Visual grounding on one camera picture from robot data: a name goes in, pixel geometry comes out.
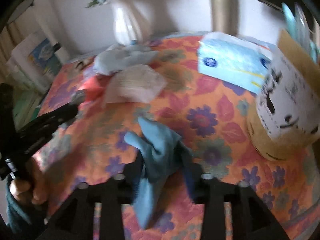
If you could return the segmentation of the left hand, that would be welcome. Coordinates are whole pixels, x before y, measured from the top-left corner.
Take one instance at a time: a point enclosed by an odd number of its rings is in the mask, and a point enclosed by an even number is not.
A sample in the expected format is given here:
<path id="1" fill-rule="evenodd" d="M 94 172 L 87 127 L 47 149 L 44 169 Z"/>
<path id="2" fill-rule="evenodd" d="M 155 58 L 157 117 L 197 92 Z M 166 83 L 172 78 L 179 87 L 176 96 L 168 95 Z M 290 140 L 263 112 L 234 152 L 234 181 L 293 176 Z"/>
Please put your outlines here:
<path id="1" fill-rule="evenodd" d="M 48 200 L 49 195 L 46 178 L 34 158 L 26 166 L 31 179 L 14 179 L 9 185 L 10 193 L 22 205 L 41 205 Z"/>

